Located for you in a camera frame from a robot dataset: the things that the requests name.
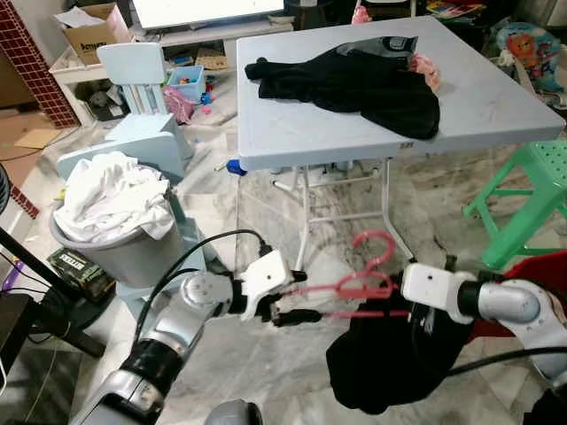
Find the pink plastic hanger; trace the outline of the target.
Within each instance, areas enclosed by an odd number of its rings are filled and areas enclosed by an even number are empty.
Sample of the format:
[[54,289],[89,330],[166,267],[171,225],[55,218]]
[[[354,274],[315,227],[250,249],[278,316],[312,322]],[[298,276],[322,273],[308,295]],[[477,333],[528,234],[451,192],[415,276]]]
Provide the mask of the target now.
[[[329,292],[340,299],[392,299],[394,291],[400,285],[388,274],[381,272],[379,267],[386,260],[392,258],[394,250],[397,248],[394,238],[389,232],[381,230],[366,230],[360,232],[353,238],[352,246],[358,248],[371,239],[380,239],[385,242],[384,251],[376,258],[370,259],[365,264],[363,270],[348,273],[344,278],[336,280],[335,283],[319,284],[319,286],[307,285],[305,294],[283,294],[287,296],[298,296],[312,294],[312,292]],[[331,311],[323,312],[323,317],[409,317],[410,311],[406,309],[356,309],[356,311]]]

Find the black shirt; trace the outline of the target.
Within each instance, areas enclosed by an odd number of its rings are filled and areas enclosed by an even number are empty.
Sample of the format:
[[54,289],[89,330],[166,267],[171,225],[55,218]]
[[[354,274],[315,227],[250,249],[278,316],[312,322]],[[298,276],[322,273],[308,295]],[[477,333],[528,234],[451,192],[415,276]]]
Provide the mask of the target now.
[[433,317],[353,317],[349,329],[325,352],[330,386],[348,409],[381,414],[386,408],[425,399],[456,364],[471,325]]

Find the robot left leg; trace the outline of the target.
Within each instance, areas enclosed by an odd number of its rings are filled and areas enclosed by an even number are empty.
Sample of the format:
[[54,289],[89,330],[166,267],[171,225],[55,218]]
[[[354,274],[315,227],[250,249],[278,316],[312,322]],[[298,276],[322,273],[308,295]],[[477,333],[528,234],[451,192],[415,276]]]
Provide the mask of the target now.
[[255,402],[235,399],[212,409],[203,425],[263,425],[263,418]]

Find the grey laundry bucket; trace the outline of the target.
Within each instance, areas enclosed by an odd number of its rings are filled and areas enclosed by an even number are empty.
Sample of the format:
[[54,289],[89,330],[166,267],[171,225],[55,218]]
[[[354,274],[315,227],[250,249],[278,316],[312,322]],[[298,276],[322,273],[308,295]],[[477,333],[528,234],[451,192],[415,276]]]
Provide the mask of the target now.
[[52,237],[68,250],[92,260],[122,286],[146,289],[153,287],[165,272],[186,252],[181,224],[160,239],[150,238],[142,229],[104,243],[76,242],[60,229],[56,219],[49,218]]

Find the white clothes pile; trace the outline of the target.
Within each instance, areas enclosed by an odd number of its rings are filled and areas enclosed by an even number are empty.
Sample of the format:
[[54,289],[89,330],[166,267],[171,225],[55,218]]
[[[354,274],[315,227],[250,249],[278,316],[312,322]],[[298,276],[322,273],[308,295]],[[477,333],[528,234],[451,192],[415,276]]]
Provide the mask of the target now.
[[170,181],[137,158],[101,153],[77,163],[52,216],[74,242],[110,242],[135,229],[160,239],[175,224],[168,190]]

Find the black long sleeve garment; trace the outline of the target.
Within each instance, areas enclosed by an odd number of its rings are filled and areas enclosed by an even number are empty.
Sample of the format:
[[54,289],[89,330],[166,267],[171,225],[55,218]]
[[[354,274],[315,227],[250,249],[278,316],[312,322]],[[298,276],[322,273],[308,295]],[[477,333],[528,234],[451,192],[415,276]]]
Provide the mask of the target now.
[[357,112],[394,134],[431,139],[440,131],[440,102],[424,74],[410,69],[416,45],[416,36],[379,36],[339,44],[305,62],[260,58],[245,74],[259,83],[264,100]]

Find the pink fabric toy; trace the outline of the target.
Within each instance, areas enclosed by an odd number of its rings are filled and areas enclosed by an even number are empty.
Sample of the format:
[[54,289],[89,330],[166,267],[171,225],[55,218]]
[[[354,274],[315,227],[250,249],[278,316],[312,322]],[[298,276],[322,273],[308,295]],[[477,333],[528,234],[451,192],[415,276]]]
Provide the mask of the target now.
[[174,114],[178,124],[188,124],[196,108],[198,108],[199,101],[185,96],[181,90],[175,89],[173,86],[163,86],[162,92],[167,110]]

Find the blue toy basket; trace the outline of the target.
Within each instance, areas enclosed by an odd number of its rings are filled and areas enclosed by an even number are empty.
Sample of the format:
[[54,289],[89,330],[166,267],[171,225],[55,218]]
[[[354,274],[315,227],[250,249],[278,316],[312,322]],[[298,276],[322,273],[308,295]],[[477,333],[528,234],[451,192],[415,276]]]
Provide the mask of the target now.
[[167,77],[169,88],[177,89],[188,100],[198,102],[206,93],[203,66],[174,67]]

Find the small pink cloth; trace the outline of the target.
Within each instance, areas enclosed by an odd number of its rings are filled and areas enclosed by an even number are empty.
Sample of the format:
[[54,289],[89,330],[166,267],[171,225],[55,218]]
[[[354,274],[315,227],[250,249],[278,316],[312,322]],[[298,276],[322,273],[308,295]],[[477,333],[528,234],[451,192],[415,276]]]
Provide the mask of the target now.
[[422,56],[422,54],[413,54],[409,62],[409,69],[414,73],[421,74],[429,88],[432,89],[434,93],[438,92],[441,84],[440,70],[432,60]]

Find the white TV stand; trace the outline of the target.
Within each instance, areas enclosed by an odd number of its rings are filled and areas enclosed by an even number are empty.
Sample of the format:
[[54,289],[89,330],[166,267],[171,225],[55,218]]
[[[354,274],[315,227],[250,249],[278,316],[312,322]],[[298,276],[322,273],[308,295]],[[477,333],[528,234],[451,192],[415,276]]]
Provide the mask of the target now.
[[[279,34],[291,32],[292,23],[272,23],[268,18],[248,21],[248,23],[230,23],[221,25],[203,26],[199,29],[185,29],[185,31],[167,32],[165,34],[147,34],[144,29],[134,26],[130,28],[130,35],[135,41],[154,42],[169,48],[169,46],[182,46],[195,43],[220,41],[223,52],[229,61],[229,68],[219,70],[218,74],[231,73],[236,69],[236,41],[248,36],[263,34]],[[100,64],[86,65],[80,61],[73,48],[59,56],[50,66],[49,73],[62,89],[66,101],[72,106],[74,114],[82,127],[97,124],[96,117],[89,107],[76,96],[74,89],[80,82],[100,81],[108,77]]]

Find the green plastic stool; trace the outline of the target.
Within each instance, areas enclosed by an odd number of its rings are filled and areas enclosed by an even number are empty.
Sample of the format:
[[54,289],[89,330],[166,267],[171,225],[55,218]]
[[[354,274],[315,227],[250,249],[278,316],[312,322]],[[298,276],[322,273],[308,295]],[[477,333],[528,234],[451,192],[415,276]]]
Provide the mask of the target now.
[[[518,147],[513,157],[506,161],[477,197],[464,206],[462,214],[477,214],[485,223],[490,237],[489,247],[483,252],[481,260],[491,270],[501,270],[515,256],[536,256],[555,252],[555,248],[528,248],[525,244],[536,230],[555,212],[566,214],[567,153],[563,139],[553,142],[527,143]],[[502,188],[506,175],[521,166],[530,188]],[[525,196],[523,203],[505,227],[498,227],[487,207],[491,196]]]

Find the light blue folding table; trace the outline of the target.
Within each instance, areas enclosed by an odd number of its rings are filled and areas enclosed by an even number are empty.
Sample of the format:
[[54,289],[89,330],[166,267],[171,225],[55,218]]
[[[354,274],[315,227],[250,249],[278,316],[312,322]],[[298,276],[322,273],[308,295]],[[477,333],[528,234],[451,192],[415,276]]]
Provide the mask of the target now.
[[236,74],[240,166],[295,167],[289,191],[301,202],[301,247],[307,247],[315,223],[308,197],[312,166],[551,141],[564,129],[559,114],[429,16],[244,37],[235,44],[236,62],[245,67],[260,58],[307,61],[339,44],[382,35],[416,37],[417,51],[440,70],[439,134],[430,141],[398,136],[356,114],[259,98],[258,84],[243,70]]

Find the television screen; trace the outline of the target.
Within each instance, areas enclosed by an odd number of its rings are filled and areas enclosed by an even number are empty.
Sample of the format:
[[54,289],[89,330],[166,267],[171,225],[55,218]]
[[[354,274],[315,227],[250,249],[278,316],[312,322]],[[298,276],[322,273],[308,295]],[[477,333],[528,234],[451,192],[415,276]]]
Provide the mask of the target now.
[[131,0],[145,29],[209,23],[284,10],[284,0]]

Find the brown cardboard box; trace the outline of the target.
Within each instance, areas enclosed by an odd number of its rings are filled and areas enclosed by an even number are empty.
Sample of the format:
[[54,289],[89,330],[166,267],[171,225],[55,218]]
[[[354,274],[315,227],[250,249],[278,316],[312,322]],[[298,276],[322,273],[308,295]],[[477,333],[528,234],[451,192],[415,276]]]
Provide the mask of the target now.
[[100,64],[97,56],[100,46],[133,42],[133,35],[115,3],[73,7],[56,13],[54,20],[85,65]]

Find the colourful lion print bag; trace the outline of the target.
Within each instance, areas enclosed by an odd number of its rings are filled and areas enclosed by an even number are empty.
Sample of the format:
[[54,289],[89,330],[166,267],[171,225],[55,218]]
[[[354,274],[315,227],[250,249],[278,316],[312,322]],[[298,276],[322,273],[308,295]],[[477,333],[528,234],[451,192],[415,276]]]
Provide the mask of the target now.
[[495,40],[502,51],[509,52],[525,69],[536,90],[564,93],[563,86],[556,80],[559,54],[563,48],[558,37],[531,23],[509,23],[499,29]]

